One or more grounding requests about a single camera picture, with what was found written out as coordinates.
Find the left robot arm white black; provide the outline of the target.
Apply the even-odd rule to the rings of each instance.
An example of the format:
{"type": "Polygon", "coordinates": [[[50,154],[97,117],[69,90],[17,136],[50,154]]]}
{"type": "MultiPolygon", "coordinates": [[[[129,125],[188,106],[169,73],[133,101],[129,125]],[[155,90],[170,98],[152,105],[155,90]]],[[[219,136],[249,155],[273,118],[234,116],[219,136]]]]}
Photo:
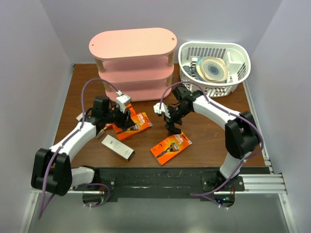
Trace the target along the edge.
{"type": "Polygon", "coordinates": [[[116,104],[110,107],[108,97],[97,96],[93,106],[83,112],[82,119],[73,131],[49,149],[39,149],[35,154],[31,178],[32,188],[64,196],[70,188],[83,185],[89,190],[100,187],[101,179],[95,168],[82,166],[72,168],[71,162],[83,146],[95,138],[106,124],[114,124],[121,129],[134,125],[128,95],[122,94],[116,104]]]}

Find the orange Gillette razor box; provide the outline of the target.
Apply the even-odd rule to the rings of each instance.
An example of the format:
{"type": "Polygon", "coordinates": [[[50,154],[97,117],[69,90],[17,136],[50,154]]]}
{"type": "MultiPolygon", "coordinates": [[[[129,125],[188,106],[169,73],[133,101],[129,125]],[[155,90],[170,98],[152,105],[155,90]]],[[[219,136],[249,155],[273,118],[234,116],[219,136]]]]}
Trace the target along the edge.
{"type": "MultiPolygon", "coordinates": [[[[135,110],[134,110],[134,108],[133,108],[131,103],[126,106],[126,109],[130,110],[131,116],[136,115],[136,112],[135,112],[135,110]]],[[[111,129],[113,127],[113,125],[114,125],[113,123],[108,123],[108,124],[105,125],[105,127],[103,129],[104,130],[111,129]]]]}
{"type": "Polygon", "coordinates": [[[125,139],[128,139],[134,135],[137,135],[138,133],[141,133],[148,128],[152,127],[152,123],[149,120],[147,114],[145,112],[138,113],[134,116],[132,116],[132,120],[134,122],[134,126],[131,126],[128,129],[121,129],[117,126],[113,125],[113,130],[116,133],[117,139],[119,141],[123,141],[125,139]]]}
{"type": "Polygon", "coordinates": [[[182,132],[173,134],[153,146],[150,151],[157,162],[163,166],[192,144],[182,132]]]}

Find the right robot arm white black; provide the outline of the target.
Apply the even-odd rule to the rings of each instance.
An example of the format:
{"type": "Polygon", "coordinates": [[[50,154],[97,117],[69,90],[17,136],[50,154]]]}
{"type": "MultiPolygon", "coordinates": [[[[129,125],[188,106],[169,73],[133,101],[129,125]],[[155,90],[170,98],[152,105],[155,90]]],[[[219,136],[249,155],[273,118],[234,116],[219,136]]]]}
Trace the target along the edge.
{"type": "Polygon", "coordinates": [[[214,190],[227,191],[233,186],[233,178],[238,176],[244,161],[256,155],[254,150],[257,146],[264,146],[253,115],[224,107],[209,98],[202,88],[190,91],[183,82],[177,82],[170,88],[178,101],[177,106],[168,106],[161,101],[154,105],[154,112],[164,117],[168,132],[180,134],[176,124],[182,125],[182,118],[191,112],[207,117],[224,130],[227,156],[217,171],[214,190]]]}

